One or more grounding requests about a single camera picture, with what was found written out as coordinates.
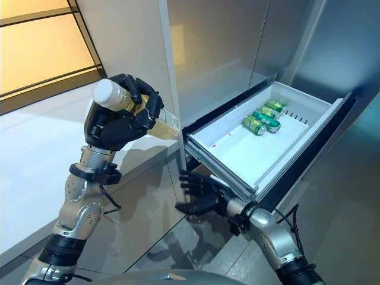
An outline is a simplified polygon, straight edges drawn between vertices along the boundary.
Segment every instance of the can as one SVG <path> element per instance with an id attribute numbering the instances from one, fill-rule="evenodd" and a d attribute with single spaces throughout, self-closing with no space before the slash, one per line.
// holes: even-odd
<path id="1" fill-rule="evenodd" d="M 273 134 L 281 128 L 279 121 L 273 119 L 272 117 L 267 116 L 266 114 L 261 113 L 259 110 L 254 111 L 252 116 L 266 125 L 267 131 L 272 132 Z"/>
<path id="2" fill-rule="evenodd" d="M 280 115 L 283 115 L 287 111 L 286 104 L 283 104 L 276 100 L 269 100 L 265 103 L 266 107 L 269 107 L 272 110 L 275 110 L 280 113 Z"/>
<path id="3" fill-rule="evenodd" d="M 269 117 L 272 117 L 273 119 L 275 120 L 278 120 L 279 117 L 280 117 L 280 113 L 278 111 L 275 111 L 269 107 L 266 107 L 266 106 L 261 106 L 259 109 L 258 109 L 261 113 L 269 116 Z"/>
<path id="4" fill-rule="evenodd" d="M 266 126 L 260 121 L 256 120 L 253 116 L 246 116 L 243 120 L 243 126 L 253 132 L 255 135 L 263 135 Z"/>

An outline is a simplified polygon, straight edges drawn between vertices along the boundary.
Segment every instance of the drawer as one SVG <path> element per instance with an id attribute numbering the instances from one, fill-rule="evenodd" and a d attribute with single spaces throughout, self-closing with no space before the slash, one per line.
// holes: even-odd
<path id="1" fill-rule="evenodd" d="M 272 210 L 318 155 L 353 105 L 327 103 L 279 82 L 264 87 L 198 129 L 184 130 L 185 151 L 224 180 L 243 200 Z M 275 134 L 256 136 L 242 126 L 269 99 L 288 106 Z"/>

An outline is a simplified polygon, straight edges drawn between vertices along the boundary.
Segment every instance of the robot forearm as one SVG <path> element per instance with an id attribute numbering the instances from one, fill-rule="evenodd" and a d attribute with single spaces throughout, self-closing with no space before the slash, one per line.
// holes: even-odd
<path id="1" fill-rule="evenodd" d="M 86 240 L 103 215 L 102 178 L 115 175 L 114 151 L 91 145 L 82 148 L 81 161 L 70 167 L 65 202 L 47 244 L 33 260 L 22 284 L 39 279 L 66 283 L 74 275 Z"/>
<path id="2" fill-rule="evenodd" d="M 227 204 L 227 216 L 237 218 L 242 214 L 248 224 L 241 224 L 238 231 L 245 232 L 246 238 L 258 244 L 284 285 L 324 284 L 298 250 L 290 233 L 276 223 L 271 213 L 255 206 L 247 207 L 239 198 L 231 199 Z"/>

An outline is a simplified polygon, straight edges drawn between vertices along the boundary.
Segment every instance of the black cable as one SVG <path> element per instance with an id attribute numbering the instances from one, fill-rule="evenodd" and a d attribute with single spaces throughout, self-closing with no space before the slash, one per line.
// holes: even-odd
<path id="1" fill-rule="evenodd" d="M 99 188 L 100 190 L 102 190 L 102 193 L 107 197 L 107 199 L 112 203 L 112 205 L 116 207 L 116 209 L 105 211 L 104 215 L 119 211 L 121 209 L 121 206 L 118 203 L 116 203 L 116 201 L 108 194 L 108 192 L 105 190 L 102 184 L 99 185 Z"/>
<path id="2" fill-rule="evenodd" d="M 286 217 L 283 213 L 281 213 L 280 210 L 278 210 L 278 209 L 276 209 L 276 208 L 275 208 L 274 210 L 275 210 L 280 216 L 282 216 L 282 219 L 276 222 L 277 224 L 280 224 L 281 222 L 286 221 L 286 223 L 289 225 L 290 228 L 293 227 L 293 225 L 289 222 L 289 220 L 287 219 L 287 217 Z"/>
<path id="3" fill-rule="evenodd" d="M 282 218 L 277 222 L 277 224 L 283 222 L 283 221 L 286 221 L 286 223 L 290 226 L 290 231 L 292 233 L 294 233 L 294 236 L 296 237 L 296 242 L 297 242 L 297 247 L 298 247 L 298 250 L 302 253 L 303 256 L 305 256 L 305 253 L 303 251 L 303 245 L 302 245 L 302 242 L 301 242 L 301 238 L 299 237 L 299 232 L 298 232 L 298 226 L 297 226 L 297 210 L 298 210 L 298 207 L 299 207 L 299 204 L 296 204 L 286 215 L 284 215 L 281 211 L 279 211 L 278 209 L 275 209 L 276 212 L 278 212 L 278 214 L 280 216 L 282 216 Z M 293 213 L 293 224 L 291 224 L 291 222 L 289 222 L 288 220 L 288 217 Z"/>
<path id="4" fill-rule="evenodd" d="M 82 280 L 87 281 L 87 282 L 92 282 L 92 279 L 89 279 L 89 278 L 81 276 L 81 275 L 74 274 L 73 277 L 78 278 L 78 279 L 82 279 Z"/>

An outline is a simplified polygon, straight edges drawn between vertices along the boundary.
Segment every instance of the white bottle cap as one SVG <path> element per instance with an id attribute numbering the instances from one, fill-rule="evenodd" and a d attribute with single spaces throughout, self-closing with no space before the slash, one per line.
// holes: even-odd
<path id="1" fill-rule="evenodd" d="M 126 90 L 110 79 L 99 80 L 93 89 L 93 100 L 113 111 L 123 109 Z"/>

